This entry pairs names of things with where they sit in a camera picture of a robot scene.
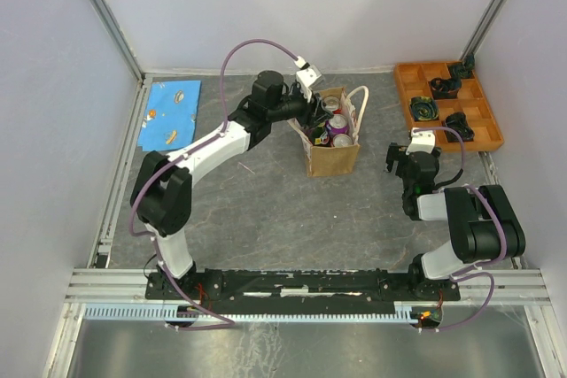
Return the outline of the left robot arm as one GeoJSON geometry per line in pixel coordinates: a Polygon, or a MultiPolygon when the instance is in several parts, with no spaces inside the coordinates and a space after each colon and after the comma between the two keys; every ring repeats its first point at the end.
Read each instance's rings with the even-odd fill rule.
{"type": "Polygon", "coordinates": [[[186,298],[196,288],[184,234],[194,186],[225,161],[257,146],[277,122],[296,120],[315,127],[328,120],[330,113],[314,90],[321,79],[315,66],[297,71],[292,85],[276,71],[262,71],[251,94],[213,132],[169,155],[152,151],[144,157],[130,198],[131,217],[143,222],[144,233],[156,243],[166,289],[175,297],[186,298]]]}

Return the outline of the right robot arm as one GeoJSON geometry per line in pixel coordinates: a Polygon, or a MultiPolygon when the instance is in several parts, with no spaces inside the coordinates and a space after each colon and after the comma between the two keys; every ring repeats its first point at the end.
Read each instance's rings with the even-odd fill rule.
{"type": "Polygon", "coordinates": [[[410,295],[426,299],[439,280],[524,254],[524,231],[500,185],[442,187],[435,182],[441,149],[391,143],[386,170],[402,180],[404,213],[413,221],[445,221],[448,241],[417,255],[406,279],[410,295]]]}

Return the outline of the green glass bottle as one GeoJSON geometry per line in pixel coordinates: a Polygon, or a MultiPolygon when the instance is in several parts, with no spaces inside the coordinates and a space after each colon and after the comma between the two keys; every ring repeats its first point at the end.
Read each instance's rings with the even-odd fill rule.
{"type": "Polygon", "coordinates": [[[326,125],[324,123],[316,127],[313,127],[310,130],[308,138],[313,146],[324,147],[324,146],[328,146],[330,143],[330,136],[326,128],[326,125]]]}

